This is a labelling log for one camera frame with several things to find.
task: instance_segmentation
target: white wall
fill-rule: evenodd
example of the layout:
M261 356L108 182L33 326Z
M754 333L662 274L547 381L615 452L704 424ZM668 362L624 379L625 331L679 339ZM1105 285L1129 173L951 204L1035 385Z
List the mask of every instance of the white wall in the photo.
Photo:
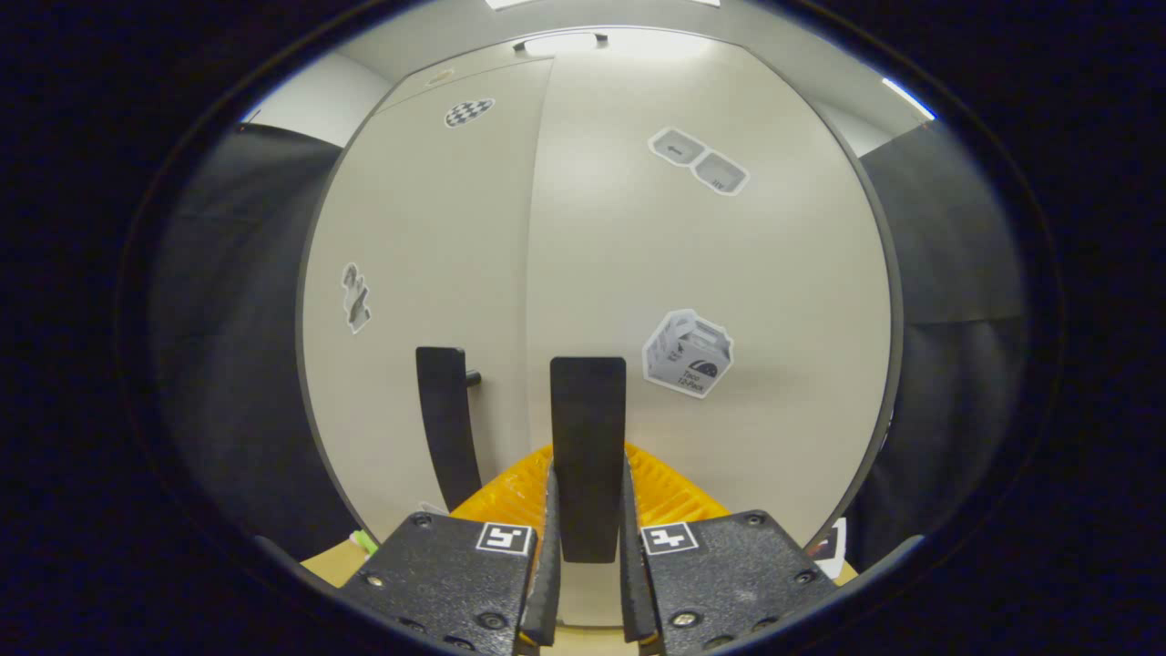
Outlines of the white wall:
M292 129L343 148L389 86L364 65L329 54L285 82L243 120Z
M826 103L813 103L813 105L819 113L834 124L856 156L861 157L892 139L891 133L874 127L850 112L844 112Z

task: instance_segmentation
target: ceiling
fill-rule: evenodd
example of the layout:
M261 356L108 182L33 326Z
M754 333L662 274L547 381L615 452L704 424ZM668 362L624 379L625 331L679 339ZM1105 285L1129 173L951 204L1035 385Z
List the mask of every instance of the ceiling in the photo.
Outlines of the ceiling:
M435 0L370 29L339 51L396 83L426 65L493 43L591 26L658 27L744 45L829 118L865 124L856 128L873 128L885 140L923 121L883 84L881 73L747 0L723 0L721 7L690 0L536 0L503 10L484 0Z

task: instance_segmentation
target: sticker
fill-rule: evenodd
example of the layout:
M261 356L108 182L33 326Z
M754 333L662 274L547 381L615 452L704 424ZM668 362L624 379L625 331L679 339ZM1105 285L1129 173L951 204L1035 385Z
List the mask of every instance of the sticker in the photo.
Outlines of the sticker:
M732 367L732 346L723 326L695 309L675 309L644 344L644 380L704 398Z
M690 169L702 184L722 196L736 196L749 182L749 171L740 164L675 127L653 134L648 150L670 164Z
M533 532L534 529L531 527L487 522L482 527L477 549L478 551L497 551L499 553L526 556L526 550L531 545L531 534Z
M352 334L356 336L372 318L372 308L368 306L368 294L372 289L364 283L364 275L360 275L360 269L352 262L344 267L340 287L344 287L344 313Z
M703 143L675 127L656 132L648 139L648 148L669 163L686 168L707 149Z
M494 106L493 98L483 98L470 103L459 103L445 112L445 127L461 127L480 117Z
M648 556L675 553L700 546L693 537L693 530L688 528L688 522L644 527L640 529L640 536L644 538L644 549Z
M721 153L709 151L693 167L696 178L708 184L717 193L736 196L749 181L745 169L732 163Z
M820 542L809 552L809 557L821 567L822 572L831 579L842 576L842 564L847 559L847 519L838 517L838 521L830 527L830 532L826 539Z

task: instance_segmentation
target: checkerboard sticker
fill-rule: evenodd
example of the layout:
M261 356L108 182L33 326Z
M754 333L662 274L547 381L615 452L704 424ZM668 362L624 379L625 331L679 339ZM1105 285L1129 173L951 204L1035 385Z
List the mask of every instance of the checkerboard sticker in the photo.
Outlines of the checkerboard sticker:
M531 534L533 532L531 527L487 522L482 527L477 549L526 556L526 551L531 548Z
M640 529L640 536L644 538L644 549L648 556L675 553L700 546L693 537L693 530L688 528L688 522L644 527Z
M471 120L486 113L494 106L493 98L483 98L469 103L458 103L450 111L445 112L445 127L462 127Z

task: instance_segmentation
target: black bar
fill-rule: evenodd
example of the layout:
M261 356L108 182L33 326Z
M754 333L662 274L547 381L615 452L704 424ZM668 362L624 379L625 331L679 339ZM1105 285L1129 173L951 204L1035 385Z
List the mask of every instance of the black bar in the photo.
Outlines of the black bar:
M547 512L542 525L542 551L531 584L531 594L522 609L520 629L542 647L555 643L555 621L559 618L559 586L562 580L559 546L559 480L555 466L547 472Z
M621 358L550 361L550 428L568 563L616 559L626 388Z
M445 508L454 510L482 489L478 459L470 429L465 352L417 348L417 393L429 456Z
M624 612L624 642L647 640L656 633L655 607L648 571L640 550L640 522L635 508L632 466L624 454L624 485L620 494L619 598Z

